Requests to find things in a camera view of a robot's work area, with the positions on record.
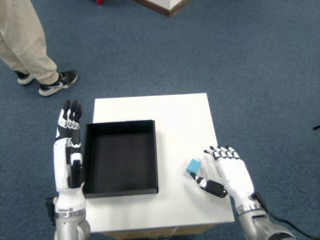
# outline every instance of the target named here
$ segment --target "beige pants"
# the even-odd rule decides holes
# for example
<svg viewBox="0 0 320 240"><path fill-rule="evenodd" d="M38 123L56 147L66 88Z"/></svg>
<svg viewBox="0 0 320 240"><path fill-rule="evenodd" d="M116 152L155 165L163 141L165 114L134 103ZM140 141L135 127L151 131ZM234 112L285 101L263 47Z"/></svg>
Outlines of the beige pants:
<svg viewBox="0 0 320 240"><path fill-rule="evenodd" d="M41 84L57 81L57 66L47 56L45 33L30 0L0 0L0 58Z"/></svg>

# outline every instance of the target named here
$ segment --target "blue cube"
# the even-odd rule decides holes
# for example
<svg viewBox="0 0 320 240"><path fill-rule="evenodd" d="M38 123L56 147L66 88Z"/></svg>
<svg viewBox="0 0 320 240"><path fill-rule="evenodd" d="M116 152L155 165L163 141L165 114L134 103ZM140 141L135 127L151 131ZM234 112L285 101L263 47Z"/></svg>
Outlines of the blue cube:
<svg viewBox="0 0 320 240"><path fill-rule="evenodd" d="M186 172L187 173L197 173L199 168L200 168L200 165L201 165L201 162L197 161L197 160L194 160L192 159L191 162L189 163L187 169L186 169Z"/></svg>

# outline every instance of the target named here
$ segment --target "sneaker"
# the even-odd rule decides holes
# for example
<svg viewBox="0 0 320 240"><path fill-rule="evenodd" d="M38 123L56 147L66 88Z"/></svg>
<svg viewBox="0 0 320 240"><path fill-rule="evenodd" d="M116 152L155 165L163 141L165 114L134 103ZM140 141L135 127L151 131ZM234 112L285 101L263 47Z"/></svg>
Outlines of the sneaker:
<svg viewBox="0 0 320 240"><path fill-rule="evenodd" d="M33 79L35 79L30 73L29 74L24 74L22 72L19 71L15 71L15 73L18 76L18 83L21 85L28 85L29 83L31 83L31 81Z"/></svg>
<svg viewBox="0 0 320 240"><path fill-rule="evenodd" d="M78 74L74 70L65 71L59 73L59 78L56 82L50 85L42 85L40 84L39 94L41 96L50 96L55 94L56 92L67 89L71 85L73 85L78 79Z"/></svg>

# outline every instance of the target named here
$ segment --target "black tray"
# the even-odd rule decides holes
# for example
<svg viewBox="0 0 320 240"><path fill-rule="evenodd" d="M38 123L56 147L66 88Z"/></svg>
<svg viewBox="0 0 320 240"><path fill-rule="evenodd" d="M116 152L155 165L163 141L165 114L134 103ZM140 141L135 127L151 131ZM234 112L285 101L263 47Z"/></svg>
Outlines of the black tray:
<svg viewBox="0 0 320 240"><path fill-rule="evenodd" d="M155 121L87 124L83 163L86 198L158 193Z"/></svg>

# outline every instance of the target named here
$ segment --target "white table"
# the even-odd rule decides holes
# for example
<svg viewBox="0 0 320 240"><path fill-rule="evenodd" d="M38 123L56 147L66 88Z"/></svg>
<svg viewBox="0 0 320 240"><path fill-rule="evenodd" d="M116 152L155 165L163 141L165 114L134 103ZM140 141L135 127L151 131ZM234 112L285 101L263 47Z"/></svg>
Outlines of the white table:
<svg viewBox="0 0 320 240"><path fill-rule="evenodd" d="M186 173L191 159L199 175L220 182L213 158L203 153L217 140L206 93L100 98L93 123L155 120L158 194L86 200L92 232L117 232L230 223L229 197L201 190Z"/></svg>

